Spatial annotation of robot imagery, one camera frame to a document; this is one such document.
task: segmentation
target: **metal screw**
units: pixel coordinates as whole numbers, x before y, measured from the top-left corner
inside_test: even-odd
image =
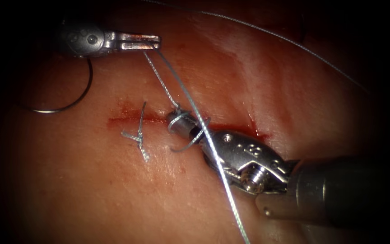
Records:
[[[90,44],[96,44],[97,42],[97,37],[95,35],[90,35],[87,37],[87,42]]]
[[[222,137],[222,140],[223,140],[224,142],[230,142],[230,141],[232,140],[232,135],[226,134],[226,135],[224,135],[224,136]]]
[[[264,207],[264,214],[266,216],[270,216],[272,214],[272,212],[267,207]]]

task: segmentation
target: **blood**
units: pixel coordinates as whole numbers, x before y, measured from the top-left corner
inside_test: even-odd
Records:
[[[120,111],[118,112],[118,114],[108,119],[108,129],[120,127],[127,122],[139,122],[139,117],[141,116],[141,107],[135,108],[133,104],[128,102],[119,104],[119,107]],[[165,124],[166,120],[162,115],[159,115],[153,111],[149,111],[146,108],[144,110],[143,122]]]
[[[141,108],[135,108],[135,106],[131,103],[121,103],[119,104],[120,110],[118,115],[109,118],[107,127],[108,129],[113,129],[115,127],[121,127],[123,124],[127,122],[138,122],[139,117],[141,115]],[[144,111],[144,120],[143,122],[153,122],[158,124],[164,124],[167,126],[167,121],[165,116],[158,114],[154,111],[149,111],[147,108]],[[237,131],[248,136],[254,137],[260,141],[266,141],[272,137],[271,134],[261,134],[256,126],[256,123],[253,119],[251,119],[250,124],[247,126],[238,126],[232,124],[209,124],[209,128],[213,130],[232,130]]]

